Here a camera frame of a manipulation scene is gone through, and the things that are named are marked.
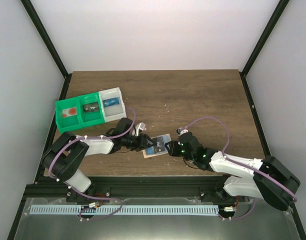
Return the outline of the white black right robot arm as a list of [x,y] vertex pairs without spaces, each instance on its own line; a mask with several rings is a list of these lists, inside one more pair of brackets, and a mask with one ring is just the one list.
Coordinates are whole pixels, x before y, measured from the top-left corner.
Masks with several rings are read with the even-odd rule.
[[258,159],[225,154],[203,147],[190,131],[164,146],[170,156],[192,161],[202,171],[226,174],[224,183],[215,188],[216,198],[222,202],[245,196],[265,200],[273,208],[286,211],[297,201],[300,180],[271,155]]

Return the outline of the dark card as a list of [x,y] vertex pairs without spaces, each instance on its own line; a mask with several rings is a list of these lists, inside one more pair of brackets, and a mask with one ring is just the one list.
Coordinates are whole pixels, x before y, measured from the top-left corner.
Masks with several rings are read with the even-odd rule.
[[165,143],[164,143],[164,137],[158,136],[154,137],[153,140],[155,141],[154,151],[155,152],[163,152],[165,150]]

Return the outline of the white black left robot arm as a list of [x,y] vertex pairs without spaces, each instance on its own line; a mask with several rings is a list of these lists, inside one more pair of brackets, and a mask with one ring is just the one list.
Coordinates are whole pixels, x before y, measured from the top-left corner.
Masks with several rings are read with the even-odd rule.
[[143,131],[143,122],[135,125],[129,118],[121,118],[116,127],[99,136],[79,136],[66,131],[43,153],[41,164],[49,176],[77,190],[82,201],[90,202],[95,196],[91,180],[79,169],[82,160],[91,155],[110,155],[122,147],[142,151],[157,145]]

